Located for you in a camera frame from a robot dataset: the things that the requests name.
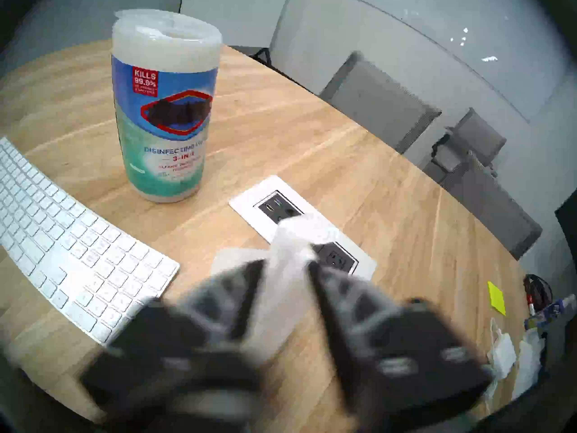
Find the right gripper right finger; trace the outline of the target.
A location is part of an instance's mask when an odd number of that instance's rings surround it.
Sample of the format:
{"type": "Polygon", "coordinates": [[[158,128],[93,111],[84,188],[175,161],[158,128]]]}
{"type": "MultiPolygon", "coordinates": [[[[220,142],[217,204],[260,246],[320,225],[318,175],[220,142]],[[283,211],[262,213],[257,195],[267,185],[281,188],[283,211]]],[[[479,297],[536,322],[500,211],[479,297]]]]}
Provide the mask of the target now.
{"type": "Polygon", "coordinates": [[[318,262],[309,277],[345,410],[357,420],[446,420],[491,384],[475,349],[428,301],[399,305],[318,262]]]}

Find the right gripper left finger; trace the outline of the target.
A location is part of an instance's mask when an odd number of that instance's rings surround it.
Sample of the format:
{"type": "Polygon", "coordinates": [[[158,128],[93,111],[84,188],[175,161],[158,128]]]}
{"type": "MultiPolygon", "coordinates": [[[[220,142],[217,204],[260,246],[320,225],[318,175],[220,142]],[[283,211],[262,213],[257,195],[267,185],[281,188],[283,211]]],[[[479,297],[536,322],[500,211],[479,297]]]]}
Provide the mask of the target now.
{"type": "Polygon", "coordinates": [[[243,352],[266,261],[199,283],[175,304],[153,298],[81,374],[102,432],[252,432],[262,373],[243,352]]]}

